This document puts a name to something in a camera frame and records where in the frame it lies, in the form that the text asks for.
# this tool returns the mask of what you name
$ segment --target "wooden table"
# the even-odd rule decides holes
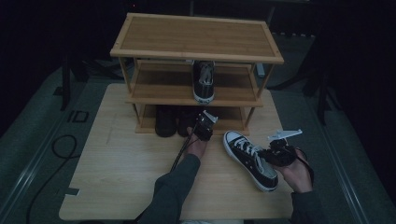
[[[126,97],[125,85],[108,86],[70,183],[79,194],[65,195],[62,219],[134,219],[149,205],[155,180],[170,170],[183,138],[135,133],[136,118],[124,103]],[[265,107],[256,109],[248,138],[266,147],[266,137],[281,124],[271,93],[264,90],[262,99]],[[290,217],[290,193],[282,177],[272,192],[256,188],[248,172],[225,152],[222,136],[214,135],[181,218]]]

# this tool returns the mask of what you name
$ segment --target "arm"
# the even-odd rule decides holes
[[[194,183],[205,154],[207,142],[195,135],[190,140],[185,157],[176,169],[161,176],[155,182],[154,196],[139,224],[178,223],[181,208]]]
[[[297,156],[306,162],[300,150],[296,150]],[[291,194],[293,213],[291,223],[328,223],[322,211],[322,205],[317,193],[313,190],[311,177],[305,165],[296,160],[289,166],[276,167],[285,181],[294,190]]]

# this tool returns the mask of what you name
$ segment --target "gray sleeve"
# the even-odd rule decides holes
[[[291,194],[293,213],[291,223],[328,223],[320,199],[315,191]]]
[[[158,178],[151,204],[139,224],[178,223],[184,200],[192,188],[200,165],[198,157],[188,154],[173,172]]]

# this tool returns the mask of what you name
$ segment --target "shoelace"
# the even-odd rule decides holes
[[[234,143],[235,146],[239,146],[242,151],[247,153],[249,156],[254,157],[254,160],[257,162],[257,166],[259,171],[262,173],[262,160],[259,157],[259,152],[262,151],[261,147],[253,146],[246,138],[241,138],[236,140]]]
[[[199,82],[203,84],[212,84],[212,66],[211,63],[201,63],[201,75]]]

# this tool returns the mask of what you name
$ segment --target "black sneaker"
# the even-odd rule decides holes
[[[197,122],[199,113],[202,112],[200,106],[183,105],[180,107],[178,114],[177,133],[182,137],[189,136],[187,133],[188,127],[194,127]]]
[[[176,107],[156,105],[155,133],[160,137],[170,137],[177,131]]]
[[[200,105],[207,105],[215,97],[213,87],[213,75],[215,73],[215,62],[194,61],[192,66],[192,91],[194,99]]]
[[[225,149],[234,160],[241,163],[253,177],[261,190],[272,191],[277,186],[277,173],[260,154],[262,147],[256,147],[242,134],[228,131],[224,134]]]

